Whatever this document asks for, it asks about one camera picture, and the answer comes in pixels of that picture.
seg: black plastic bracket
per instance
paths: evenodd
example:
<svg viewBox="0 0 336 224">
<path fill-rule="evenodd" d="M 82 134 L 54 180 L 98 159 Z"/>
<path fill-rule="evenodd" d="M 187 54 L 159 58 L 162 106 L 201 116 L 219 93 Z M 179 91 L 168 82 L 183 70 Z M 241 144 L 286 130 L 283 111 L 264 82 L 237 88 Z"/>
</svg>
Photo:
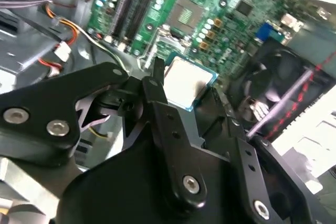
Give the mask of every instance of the black plastic bracket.
<svg viewBox="0 0 336 224">
<path fill-rule="evenodd" d="M 320 204 L 317 198 L 309 191 L 303 181 L 284 161 L 272 144 L 260 136 L 253 138 L 253 144 L 258 150 L 258 155 L 267 160 L 275 174 L 286 181 L 299 197 L 299 205 L 292 213 L 292 223 L 334 223 L 327 210 Z"/>
<path fill-rule="evenodd" d="M 86 117 L 94 98 L 127 79 L 123 69 L 106 62 L 0 95 L 0 155 L 44 166 L 66 162 L 87 126 L 83 124 L 89 123 Z M 21 124 L 5 121 L 3 115 L 10 108 L 24 109 L 28 120 Z M 53 120 L 66 121 L 69 132 L 50 135 L 47 124 Z"/>
</svg>

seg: screw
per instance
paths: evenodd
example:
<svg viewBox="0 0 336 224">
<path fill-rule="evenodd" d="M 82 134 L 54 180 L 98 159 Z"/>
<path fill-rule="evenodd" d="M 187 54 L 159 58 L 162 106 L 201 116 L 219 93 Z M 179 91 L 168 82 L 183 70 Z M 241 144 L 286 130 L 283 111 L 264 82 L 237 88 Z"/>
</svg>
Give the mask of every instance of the screw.
<svg viewBox="0 0 336 224">
<path fill-rule="evenodd" d="M 119 69 L 114 69 L 113 73 L 115 73 L 117 76 L 122 75 L 122 72 Z"/>
<path fill-rule="evenodd" d="M 269 220 L 269 211 L 267 207 L 259 200 L 254 201 L 254 208 L 256 209 L 257 213 L 263 217 L 265 220 Z"/>
<path fill-rule="evenodd" d="M 265 139 L 261 138 L 260 142 L 264 145 L 264 146 L 268 146 L 268 143 L 266 142 Z"/>
<path fill-rule="evenodd" d="M 152 24 L 147 24 L 146 28 L 147 28 L 148 31 L 151 31 L 151 30 L 153 30 L 153 25 Z"/>
<path fill-rule="evenodd" d="M 149 82 L 150 82 L 152 85 L 157 86 L 157 82 L 156 82 L 156 81 L 154 81 L 154 80 L 150 80 Z"/>
<path fill-rule="evenodd" d="M 197 182 L 197 180 L 192 177 L 192 176 L 184 176 L 183 178 L 183 185 L 185 187 L 185 189 L 187 189 L 189 191 L 189 193 L 191 194 L 197 194 L 199 192 L 199 184 Z"/>
<path fill-rule="evenodd" d="M 29 114 L 21 108 L 11 108 L 5 111 L 4 119 L 7 123 L 21 124 L 29 119 Z"/>
<path fill-rule="evenodd" d="M 53 120 L 48 123 L 47 131 L 52 136 L 65 136 L 69 133 L 70 128 L 66 121 Z"/>
<path fill-rule="evenodd" d="M 219 4 L 220 4 L 221 7 L 225 7 L 226 6 L 226 1 L 225 0 L 221 0 L 219 2 Z"/>
<path fill-rule="evenodd" d="M 239 123 L 238 123 L 238 121 L 237 121 L 236 119 L 232 119 L 232 122 L 233 122 L 233 124 L 234 124 L 235 126 L 239 126 Z"/>
<path fill-rule="evenodd" d="M 88 34 L 93 34 L 94 30 L 92 28 L 88 28 Z"/>
</svg>

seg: orange wire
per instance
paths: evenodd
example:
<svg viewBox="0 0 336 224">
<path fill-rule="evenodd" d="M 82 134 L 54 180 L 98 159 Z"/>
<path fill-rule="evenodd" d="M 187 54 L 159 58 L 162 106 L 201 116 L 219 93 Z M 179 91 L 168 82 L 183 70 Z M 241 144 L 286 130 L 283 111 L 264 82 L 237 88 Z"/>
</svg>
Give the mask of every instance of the orange wire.
<svg viewBox="0 0 336 224">
<path fill-rule="evenodd" d="M 46 5 L 46 12 L 47 12 L 47 14 L 48 14 L 48 16 L 50 18 L 54 18 L 55 17 L 55 13 L 52 12 L 52 10 L 50 9 L 49 5 Z M 68 45 L 71 45 L 72 43 L 74 43 L 76 41 L 76 39 L 78 37 L 77 28 L 73 24 L 67 22 L 66 20 L 62 19 L 60 22 L 62 24 L 65 24 L 65 25 L 69 26 L 71 28 L 71 30 L 72 30 L 73 37 L 67 42 Z"/>
<path fill-rule="evenodd" d="M 44 61 L 42 59 L 38 59 L 38 62 L 40 62 L 42 65 L 44 66 L 48 66 L 48 67 L 55 67 L 58 68 L 59 70 L 61 70 L 63 67 L 61 66 L 61 64 L 58 63 L 54 63 L 54 62 L 48 62 L 48 61 Z"/>
<path fill-rule="evenodd" d="M 46 11 L 47 11 L 47 14 L 50 18 L 54 18 L 55 14 L 50 10 L 49 6 L 46 5 Z M 68 45 L 71 45 L 72 43 L 74 43 L 78 37 L 78 31 L 76 29 L 76 27 L 74 25 L 72 25 L 71 23 L 67 22 L 66 20 L 61 20 L 60 21 L 62 24 L 65 24 L 67 26 L 69 26 L 71 28 L 71 31 L 72 31 L 72 38 L 67 41 L 67 44 Z M 58 64 L 58 63 L 55 63 L 55 62 L 49 62 L 49 61 L 46 61 L 46 60 L 42 60 L 42 59 L 39 59 L 38 60 L 42 65 L 44 66 L 48 66 L 48 67 L 56 67 L 58 68 L 59 70 L 61 70 L 63 68 L 63 66 L 61 64 Z"/>
</svg>

